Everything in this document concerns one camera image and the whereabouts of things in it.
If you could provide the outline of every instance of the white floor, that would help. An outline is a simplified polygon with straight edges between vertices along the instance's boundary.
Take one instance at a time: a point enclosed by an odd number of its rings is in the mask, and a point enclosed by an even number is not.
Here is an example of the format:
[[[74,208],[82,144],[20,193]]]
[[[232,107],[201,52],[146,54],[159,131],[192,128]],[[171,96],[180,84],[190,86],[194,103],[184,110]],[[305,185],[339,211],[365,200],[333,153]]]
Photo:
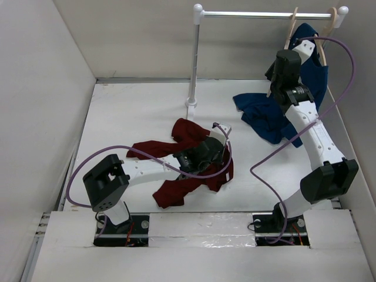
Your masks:
[[[218,193],[205,186],[185,197],[185,205],[166,210],[158,208],[152,194],[163,182],[130,187],[123,200],[132,212],[232,212],[271,210],[277,203],[275,195],[255,179],[249,168],[277,148],[260,138],[243,122],[232,97],[244,92],[266,92],[264,80],[206,80],[197,84],[194,121],[210,129],[215,121],[231,124],[234,179]],[[85,129],[79,146],[76,166],[93,152],[111,145],[129,145],[147,140],[173,142],[171,130],[178,118],[186,117],[184,101],[188,83],[138,83],[96,85]],[[114,150],[124,158],[126,151]],[[73,182],[71,197],[89,204],[82,176],[106,153],[90,161]],[[304,148],[289,146],[269,160],[257,172],[282,198],[299,188],[302,177],[310,172],[310,162]],[[67,203],[65,210],[77,208]]]
[[[95,247],[92,211],[53,212],[32,282],[373,281],[348,211],[310,210],[306,223],[310,248],[191,247],[184,243]],[[221,234],[220,225],[214,225]],[[241,224],[237,229],[246,230],[246,226]],[[324,230],[325,236],[317,230]]]

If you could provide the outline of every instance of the clothes hanger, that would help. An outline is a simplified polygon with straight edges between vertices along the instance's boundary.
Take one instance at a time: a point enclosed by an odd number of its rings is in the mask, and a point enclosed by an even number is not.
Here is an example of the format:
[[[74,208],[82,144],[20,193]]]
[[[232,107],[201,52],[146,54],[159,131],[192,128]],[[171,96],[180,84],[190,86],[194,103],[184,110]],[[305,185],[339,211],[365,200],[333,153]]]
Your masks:
[[[295,24],[296,24],[295,16],[296,16],[297,12],[298,12],[298,7],[295,8],[293,15],[291,16],[290,26],[288,27],[287,39],[286,39],[286,42],[284,44],[283,49],[288,49],[288,46],[290,44],[291,37],[293,35],[293,30],[294,30],[294,27],[295,27]]]
[[[328,13],[331,14],[331,21],[329,22],[328,25],[326,25],[323,28],[323,31],[320,33],[321,36],[328,36],[332,32],[332,30],[334,28],[334,25],[335,25],[335,22],[336,22],[336,20],[338,18],[337,9],[335,7],[331,7],[328,10]],[[322,42],[323,42],[322,40],[315,40],[316,47],[317,47],[317,52],[320,55],[321,64],[323,66],[326,66],[327,65],[327,59],[325,57],[325,53],[324,53],[323,43]]]

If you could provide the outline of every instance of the white rack pole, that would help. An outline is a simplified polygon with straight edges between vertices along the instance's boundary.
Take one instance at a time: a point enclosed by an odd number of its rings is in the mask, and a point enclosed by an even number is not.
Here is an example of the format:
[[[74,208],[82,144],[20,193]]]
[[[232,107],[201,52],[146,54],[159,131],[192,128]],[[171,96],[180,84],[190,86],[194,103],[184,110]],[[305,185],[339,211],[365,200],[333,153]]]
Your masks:
[[[200,35],[200,22],[203,17],[203,8],[200,4],[193,6],[193,24],[194,24],[194,42],[193,42],[193,53],[192,53],[192,73],[190,75],[189,82],[189,95],[186,101],[187,119],[193,120],[194,109],[197,106],[197,100],[194,97],[196,92],[196,81],[197,81],[197,55],[199,51],[199,35]]]
[[[203,11],[205,18],[246,18],[246,19],[291,19],[293,13],[273,12],[207,12]],[[306,14],[297,13],[295,19],[331,19],[331,14]]]
[[[335,28],[339,28],[344,17],[348,13],[348,8],[343,6],[338,10],[338,18],[334,25]],[[247,19],[291,19],[293,13],[273,13],[273,12],[208,12],[205,11],[200,4],[196,4],[193,7],[193,23],[194,23],[194,43],[193,43],[193,55],[192,55],[192,72],[189,83],[189,97],[186,101],[188,107],[187,119],[193,120],[194,109],[197,106],[197,100],[195,97],[196,80],[197,80],[197,54],[199,50],[199,33],[200,23],[202,18],[247,18]],[[317,19],[317,20],[329,20],[331,14],[307,14],[297,13],[296,19]]]

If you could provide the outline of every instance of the screw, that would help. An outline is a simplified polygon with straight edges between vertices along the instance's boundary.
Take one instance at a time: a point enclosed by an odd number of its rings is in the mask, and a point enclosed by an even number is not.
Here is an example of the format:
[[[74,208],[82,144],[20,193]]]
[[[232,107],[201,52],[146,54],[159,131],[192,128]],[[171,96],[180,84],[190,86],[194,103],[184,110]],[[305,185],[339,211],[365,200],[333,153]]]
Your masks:
[[[306,226],[306,223],[304,222],[303,219],[298,219],[297,224],[298,224],[299,227],[304,227],[304,226]]]
[[[144,220],[141,222],[141,227],[144,229],[149,228],[149,222],[147,220]]]
[[[253,220],[253,226],[255,228],[260,228],[261,227],[261,220],[259,220],[259,219]]]

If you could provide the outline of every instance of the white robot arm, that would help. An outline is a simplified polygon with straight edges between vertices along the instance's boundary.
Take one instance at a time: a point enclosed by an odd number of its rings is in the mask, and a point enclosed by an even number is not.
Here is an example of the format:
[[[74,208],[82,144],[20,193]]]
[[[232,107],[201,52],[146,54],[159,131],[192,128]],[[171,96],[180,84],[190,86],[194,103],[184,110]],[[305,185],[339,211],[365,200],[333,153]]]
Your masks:
[[[231,126],[220,123],[228,135]],[[160,158],[163,163],[190,174],[205,171],[212,163],[222,163],[226,137],[215,127],[198,147]],[[185,176],[162,166],[154,160],[119,160],[117,155],[106,156],[83,177],[94,212],[104,212],[114,226],[127,224],[129,211],[121,200],[124,191],[134,185],[157,180],[180,180]]]
[[[287,218],[296,219],[312,205],[324,199],[343,195],[353,182],[358,165],[347,160],[335,146],[318,113],[308,87],[299,83],[301,58],[293,50],[278,51],[274,65],[266,76],[271,80],[271,92],[286,118],[297,132],[315,122],[300,136],[311,162],[312,172],[300,182],[300,189],[284,200]],[[285,218],[281,203],[274,207],[274,217],[281,223]]]

